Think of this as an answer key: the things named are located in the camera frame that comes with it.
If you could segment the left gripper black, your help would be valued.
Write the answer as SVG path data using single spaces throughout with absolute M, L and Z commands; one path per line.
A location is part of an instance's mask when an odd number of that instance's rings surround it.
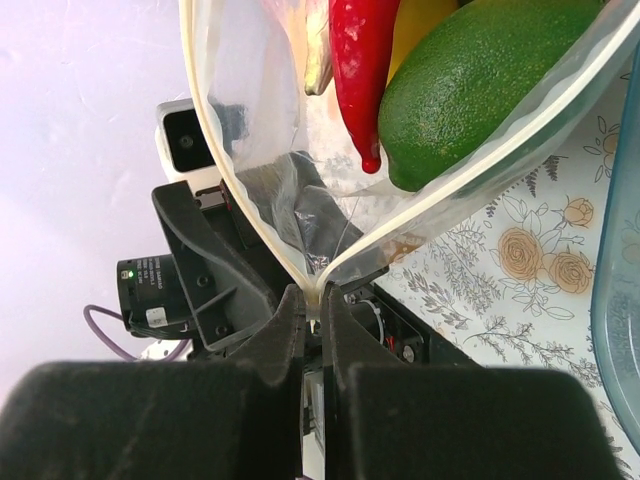
M 234 200 L 224 184 L 199 195 L 185 181 L 152 191 L 170 253 L 117 263 L 120 310 L 130 334 L 191 343 L 189 360 L 221 360 L 276 314 L 287 287 L 322 290 L 332 282 L 383 348 L 403 363 L 428 363 L 426 327 L 373 285 L 389 271 L 383 250 L 369 247 L 336 262 L 364 233 L 306 152 L 235 167 L 234 174 L 242 187 Z

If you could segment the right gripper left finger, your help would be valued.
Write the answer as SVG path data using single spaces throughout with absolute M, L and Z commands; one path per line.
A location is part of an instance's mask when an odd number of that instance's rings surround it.
M 304 300 L 228 358 L 59 362 L 1 412 L 5 479 L 293 479 L 302 471 Z

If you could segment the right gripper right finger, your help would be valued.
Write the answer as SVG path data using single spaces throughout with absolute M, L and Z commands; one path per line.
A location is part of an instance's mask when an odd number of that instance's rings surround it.
M 589 393 L 549 369 L 410 366 L 321 304 L 329 479 L 617 479 Z

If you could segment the clear zip top bag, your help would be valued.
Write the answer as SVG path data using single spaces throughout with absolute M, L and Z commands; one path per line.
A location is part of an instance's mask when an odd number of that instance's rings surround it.
M 195 111 L 241 211 L 310 298 L 472 215 L 574 130 L 635 1 L 184 1 Z

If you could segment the red chili pepper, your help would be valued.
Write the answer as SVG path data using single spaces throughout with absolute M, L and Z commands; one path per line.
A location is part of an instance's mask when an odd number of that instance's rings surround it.
M 362 170 L 381 168 L 378 112 L 389 72 L 398 0 L 331 0 L 329 42 L 339 110 Z

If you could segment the dark green lime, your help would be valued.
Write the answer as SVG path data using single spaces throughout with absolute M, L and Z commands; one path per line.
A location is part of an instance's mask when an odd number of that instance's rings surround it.
M 601 1 L 473 1 L 410 52 L 378 133 L 391 183 L 416 192 L 481 146 L 576 43 Z

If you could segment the yellow lemon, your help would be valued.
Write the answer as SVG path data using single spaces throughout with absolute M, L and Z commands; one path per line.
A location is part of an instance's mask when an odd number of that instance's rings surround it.
M 397 12 L 387 82 L 421 39 L 459 8 L 457 0 L 402 0 Z

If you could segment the purple eggplant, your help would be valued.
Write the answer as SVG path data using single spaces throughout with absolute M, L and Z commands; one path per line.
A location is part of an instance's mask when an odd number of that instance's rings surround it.
M 333 78 L 327 0 L 305 1 L 305 31 L 304 91 L 307 96 L 320 96 Z

